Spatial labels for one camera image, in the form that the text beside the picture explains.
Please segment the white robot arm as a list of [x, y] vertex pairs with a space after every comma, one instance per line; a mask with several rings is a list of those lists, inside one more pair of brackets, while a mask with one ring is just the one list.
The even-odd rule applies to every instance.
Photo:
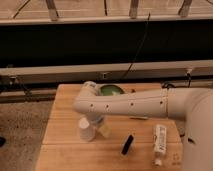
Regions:
[[100, 96], [99, 86], [83, 84], [74, 110], [95, 121], [100, 115], [183, 119], [186, 123], [182, 171], [213, 171], [213, 89], [170, 88]]

